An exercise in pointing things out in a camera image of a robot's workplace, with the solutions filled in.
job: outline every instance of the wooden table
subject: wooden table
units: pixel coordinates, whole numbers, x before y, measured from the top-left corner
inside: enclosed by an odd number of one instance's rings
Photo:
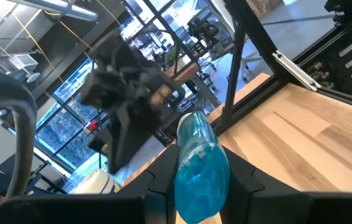
[[[239,101],[269,76],[261,74]],[[207,119],[214,121],[221,107]],[[288,84],[219,136],[221,144],[301,191],[352,192],[352,106]],[[130,183],[156,158],[125,181]],[[184,223],[178,216],[176,223]],[[221,223],[219,214],[203,223]]]

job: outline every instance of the black cable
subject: black cable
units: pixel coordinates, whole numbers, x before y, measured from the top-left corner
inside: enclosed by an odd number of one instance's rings
[[[12,110],[16,128],[16,158],[6,198],[24,195],[32,169],[37,105],[22,83],[0,73],[0,107]]]

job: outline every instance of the floor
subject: floor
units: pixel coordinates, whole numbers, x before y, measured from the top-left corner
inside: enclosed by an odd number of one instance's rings
[[[286,5],[278,7],[273,12],[270,12],[265,17],[261,18],[261,21],[263,23],[275,22],[330,14],[323,8],[326,0],[285,0],[285,3]],[[333,21],[331,19],[265,26],[265,29],[274,44],[289,58],[296,57],[300,52],[305,50],[332,28]],[[252,41],[248,40],[245,43],[243,56],[250,55],[256,51],[257,50]],[[229,75],[231,60],[232,55],[226,55],[218,62],[214,62],[217,68],[216,72],[213,72],[210,69],[206,71],[207,73],[212,74],[212,80],[217,88],[215,94],[221,102],[225,102],[226,100],[228,85],[227,76]],[[262,72],[269,75],[272,74],[271,69],[264,60],[249,63],[249,68],[250,70],[245,71],[245,76],[249,80],[252,80]],[[246,84],[240,75],[237,82],[237,90],[240,90],[245,85]],[[118,181],[121,182],[122,179],[131,175],[135,169],[139,168],[140,164],[149,161],[155,154],[159,153],[162,148],[162,145],[155,138],[151,138],[135,156],[129,169],[124,170],[124,172],[117,177]]]

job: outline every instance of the plastic bottle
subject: plastic bottle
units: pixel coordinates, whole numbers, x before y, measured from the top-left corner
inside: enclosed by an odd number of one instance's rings
[[[199,223],[220,212],[227,198],[230,167],[224,150],[201,112],[180,119],[176,208],[186,223]]]

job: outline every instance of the glass window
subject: glass window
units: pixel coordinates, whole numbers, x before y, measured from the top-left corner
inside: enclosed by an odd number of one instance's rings
[[[67,101],[84,83],[86,76],[91,72],[92,60],[87,59],[73,74],[54,92],[62,101]]]
[[[105,119],[108,119],[108,116],[107,116],[106,112],[102,112],[101,111],[100,118],[101,118],[101,121],[104,121]]]
[[[36,140],[52,154],[83,126],[65,109],[56,114],[36,135]]]
[[[154,38],[151,36],[152,34],[141,34],[141,32],[144,31],[140,31],[140,34],[135,37],[130,46],[137,47],[148,60],[154,60],[153,54],[158,54],[163,51],[163,49],[160,47],[161,44],[160,42],[155,42]]]
[[[130,7],[136,12],[136,14],[141,18],[142,21],[148,22],[153,18],[153,13],[144,3],[143,0],[126,0]]]
[[[174,41],[171,38],[171,35],[167,32],[161,32],[159,30],[166,30],[162,23],[159,20],[155,19],[152,24],[148,26],[146,30],[157,30],[156,32],[152,32],[152,37],[156,39],[159,46],[165,48],[166,50],[170,49],[174,45]]]
[[[96,109],[82,105],[80,93],[74,96],[74,98],[68,103],[68,106],[81,116],[86,123],[91,121],[97,114]]]
[[[68,143],[58,155],[68,160],[73,166],[80,167],[84,162],[97,153],[87,147],[88,141],[89,137],[87,136],[87,133],[82,131],[76,136],[76,138]]]
[[[54,105],[51,106],[51,108],[45,113],[45,115],[37,123],[36,128],[40,127],[40,125],[43,124],[49,117],[51,117],[51,115],[53,115],[59,108],[60,108],[59,103],[54,103]]]
[[[143,25],[134,17],[129,17],[126,22],[124,22],[120,29],[121,29],[121,36],[127,40],[130,37],[133,37],[139,30],[143,28]]]
[[[180,27],[187,28],[188,22],[208,6],[207,0],[177,0],[162,13],[162,17],[176,31]]]
[[[167,4],[170,0],[150,0],[152,5],[154,5],[156,10],[160,10],[165,4]]]

